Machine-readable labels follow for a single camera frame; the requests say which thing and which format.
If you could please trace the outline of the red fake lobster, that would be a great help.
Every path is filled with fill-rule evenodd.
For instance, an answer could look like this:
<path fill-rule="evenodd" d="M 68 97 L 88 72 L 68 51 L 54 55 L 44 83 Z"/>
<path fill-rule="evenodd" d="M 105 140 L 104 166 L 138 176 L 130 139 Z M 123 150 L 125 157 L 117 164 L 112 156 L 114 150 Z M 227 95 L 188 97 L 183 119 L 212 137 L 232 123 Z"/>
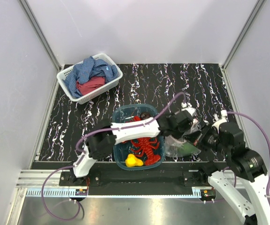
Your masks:
<path fill-rule="evenodd" d="M 138 139 L 130 140 L 131 154 L 144 162 L 143 166 L 153 165 L 160 161 L 161 156 L 155 154 L 154 150 L 157 150 L 160 143 L 157 138 L 142 137 Z"/>

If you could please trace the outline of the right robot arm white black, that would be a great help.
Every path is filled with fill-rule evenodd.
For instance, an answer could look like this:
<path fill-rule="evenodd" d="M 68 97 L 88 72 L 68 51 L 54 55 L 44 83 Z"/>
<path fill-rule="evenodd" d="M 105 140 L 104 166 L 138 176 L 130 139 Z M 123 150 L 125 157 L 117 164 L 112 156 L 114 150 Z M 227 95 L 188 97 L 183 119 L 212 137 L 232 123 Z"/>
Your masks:
<path fill-rule="evenodd" d="M 269 176 L 262 157 L 246 147 L 244 133 L 233 122 L 216 122 L 186 137 L 200 150 L 223 151 L 229 169 L 244 186 L 246 199 L 228 180 L 214 162 L 198 170 L 201 185 L 212 186 L 235 211 L 244 225 L 270 225 L 270 194 L 266 190 Z"/>

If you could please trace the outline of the clear zip top bag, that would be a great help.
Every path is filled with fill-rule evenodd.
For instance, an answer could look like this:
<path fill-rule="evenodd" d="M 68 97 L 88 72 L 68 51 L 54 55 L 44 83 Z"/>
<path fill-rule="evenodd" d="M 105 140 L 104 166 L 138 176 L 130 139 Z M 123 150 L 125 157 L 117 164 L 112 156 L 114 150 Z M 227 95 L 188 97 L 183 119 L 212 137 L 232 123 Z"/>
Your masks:
<path fill-rule="evenodd" d="M 192 135 L 199 131 L 199 123 L 200 122 L 197 119 L 193 119 L 193 125 L 190 130 L 186 131 L 179 139 L 176 139 L 171 135 L 165 137 L 165 156 L 170 158 L 181 158 L 192 154 L 200 154 L 201 150 L 185 139 L 185 135 Z"/>

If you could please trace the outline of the dark fake plum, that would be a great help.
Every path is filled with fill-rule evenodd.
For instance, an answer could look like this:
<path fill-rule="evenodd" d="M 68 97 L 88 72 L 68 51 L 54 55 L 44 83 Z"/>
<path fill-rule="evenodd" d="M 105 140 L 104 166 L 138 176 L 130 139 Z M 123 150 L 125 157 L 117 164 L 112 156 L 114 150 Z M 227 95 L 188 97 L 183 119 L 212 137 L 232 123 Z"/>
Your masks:
<path fill-rule="evenodd" d="M 151 115 L 150 115 L 150 113 L 148 113 L 148 112 L 142 112 L 141 115 L 140 115 L 140 118 L 141 118 L 142 120 L 148 119 L 148 118 L 150 118 L 150 117 L 151 117 Z"/>

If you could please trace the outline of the yellow fake fruit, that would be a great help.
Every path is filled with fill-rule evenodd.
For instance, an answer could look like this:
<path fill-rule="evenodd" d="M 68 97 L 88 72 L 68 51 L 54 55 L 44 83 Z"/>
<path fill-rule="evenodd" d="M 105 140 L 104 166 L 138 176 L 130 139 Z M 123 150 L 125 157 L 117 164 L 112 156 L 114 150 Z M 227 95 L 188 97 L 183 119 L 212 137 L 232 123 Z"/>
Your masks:
<path fill-rule="evenodd" d="M 143 166 L 144 162 L 133 154 L 129 154 L 125 160 L 127 167 Z"/>

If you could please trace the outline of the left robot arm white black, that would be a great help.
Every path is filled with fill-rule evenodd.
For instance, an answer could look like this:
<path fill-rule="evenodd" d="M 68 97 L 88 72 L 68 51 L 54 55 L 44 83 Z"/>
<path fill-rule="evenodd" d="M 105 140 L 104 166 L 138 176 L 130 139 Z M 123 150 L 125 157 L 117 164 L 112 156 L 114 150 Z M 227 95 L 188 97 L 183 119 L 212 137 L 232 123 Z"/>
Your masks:
<path fill-rule="evenodd" d="M 191 130 L 195 115 L 194 109 L 186 108 L 171 114 L 160 113 L 140 121 L 100 124 L 77 142 L 77 148 L 82 142 L 85 145 L 80 150 L 81 155 L 73 163 L 69 180 L 77 186 L 82 185 L 95 162 L 108 155 L 115 145 L 125 141 L 145 137 L 182 136 Z"/>

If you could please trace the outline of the green fake vegetable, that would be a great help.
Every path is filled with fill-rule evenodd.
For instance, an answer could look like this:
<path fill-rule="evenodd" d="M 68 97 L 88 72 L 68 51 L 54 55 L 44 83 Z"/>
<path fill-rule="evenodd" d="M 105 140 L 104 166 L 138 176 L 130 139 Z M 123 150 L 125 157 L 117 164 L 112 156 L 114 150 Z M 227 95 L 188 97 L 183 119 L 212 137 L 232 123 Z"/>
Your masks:
<path fill-rule="evenodd" d="M 201 151 L 198 148 L 196 148 L 194 145 L 186 142 L 181 145 L 178 152 L 180 156 L 184 157 L 184 156 L 189 156 L 192 154 L 199 154 Z"/>

